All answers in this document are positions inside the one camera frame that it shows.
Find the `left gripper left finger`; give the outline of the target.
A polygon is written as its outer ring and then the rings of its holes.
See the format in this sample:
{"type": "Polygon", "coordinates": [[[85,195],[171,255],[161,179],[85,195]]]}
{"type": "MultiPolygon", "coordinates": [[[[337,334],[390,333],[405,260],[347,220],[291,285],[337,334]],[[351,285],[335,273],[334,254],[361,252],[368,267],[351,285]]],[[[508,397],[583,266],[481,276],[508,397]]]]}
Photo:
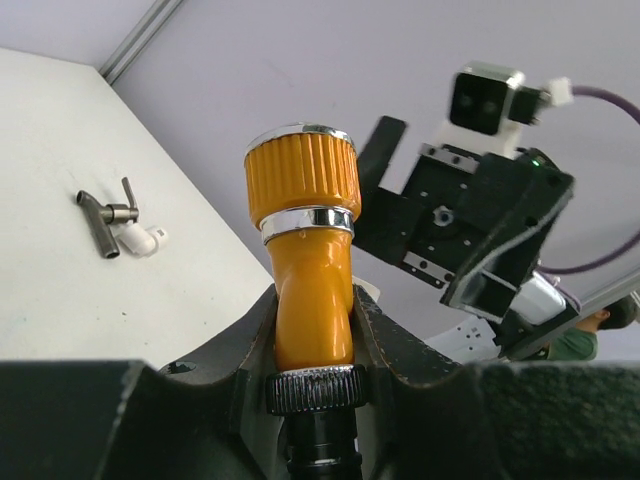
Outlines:
{"type": "Polygon", "coordinates": [[[281,479],[268,414],[277,298],[154,369],[141,361],[1,366],[5,479],[281,479]]]}

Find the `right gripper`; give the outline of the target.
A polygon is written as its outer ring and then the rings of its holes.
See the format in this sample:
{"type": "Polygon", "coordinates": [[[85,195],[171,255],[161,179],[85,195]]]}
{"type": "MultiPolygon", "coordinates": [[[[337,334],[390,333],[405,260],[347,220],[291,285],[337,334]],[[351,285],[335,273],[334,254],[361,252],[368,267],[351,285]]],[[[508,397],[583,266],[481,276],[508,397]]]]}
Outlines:
{"type": "Polygon", "coordinates": [[[358,155],[367,203],[355,245],[437,289],[451,282],[442,305],[500,320],[575,179],[534,148],[508,159],[426,146],[401,193],[378,188],[406,129],[404,120],[381,116],[358,155]]]}

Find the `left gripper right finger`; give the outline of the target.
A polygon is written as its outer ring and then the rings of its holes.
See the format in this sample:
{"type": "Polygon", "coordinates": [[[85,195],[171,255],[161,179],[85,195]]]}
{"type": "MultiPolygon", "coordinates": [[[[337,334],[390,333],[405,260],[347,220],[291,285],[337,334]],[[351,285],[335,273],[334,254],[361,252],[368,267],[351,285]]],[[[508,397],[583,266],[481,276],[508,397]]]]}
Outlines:
{"type": "Polygon", "coordinates": [[[367,479],[635,479],[635,362],[458,365],[354,291],[367,479]]]}

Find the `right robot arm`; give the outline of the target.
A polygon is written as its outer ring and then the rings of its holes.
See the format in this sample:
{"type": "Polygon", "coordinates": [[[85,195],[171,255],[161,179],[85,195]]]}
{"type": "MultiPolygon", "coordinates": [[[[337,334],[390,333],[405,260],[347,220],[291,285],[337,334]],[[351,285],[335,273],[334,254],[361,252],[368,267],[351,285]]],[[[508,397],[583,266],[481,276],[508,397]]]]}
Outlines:
{"type": "Polygon", "coordinates": [[[535,148],[506,158],[425,144],[402,191],[392,192],[381,179],[406,127],[381,117],[359,154],[355,246],[439,289],[444,306],[490,335],[481,345],[469,329],[450,331],[436,341],[446,354],[520,358],[544,324],[578,310],[539,264],[574,179],[535,148]]]}

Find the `orange water faucet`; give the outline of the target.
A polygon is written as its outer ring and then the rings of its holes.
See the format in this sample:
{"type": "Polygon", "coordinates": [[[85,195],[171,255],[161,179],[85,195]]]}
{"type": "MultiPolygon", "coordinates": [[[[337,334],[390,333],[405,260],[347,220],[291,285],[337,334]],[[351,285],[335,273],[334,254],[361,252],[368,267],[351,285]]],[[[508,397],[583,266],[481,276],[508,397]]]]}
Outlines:
{"type": "Polygon", "coordinates": [[[357,154],[343,131],[294,123],[248,146],[249,216],[260,231],[278,297],[273,415],[363,404],[354,366],[351,247],[361,213],[357,154]]]}

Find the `white elbow fitting right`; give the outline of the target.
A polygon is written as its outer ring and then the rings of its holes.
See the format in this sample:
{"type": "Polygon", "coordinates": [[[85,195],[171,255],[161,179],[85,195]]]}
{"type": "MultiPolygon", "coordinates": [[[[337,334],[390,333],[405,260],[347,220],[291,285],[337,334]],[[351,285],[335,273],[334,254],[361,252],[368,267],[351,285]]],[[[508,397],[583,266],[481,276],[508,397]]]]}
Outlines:
{"type": "Polygon", "coordinates": [[[126,225],[116,236],[122,245],[136,257],[150,257],[168,242],[168,232],[158,226],[144,228],[139,223],[126,225]]]}

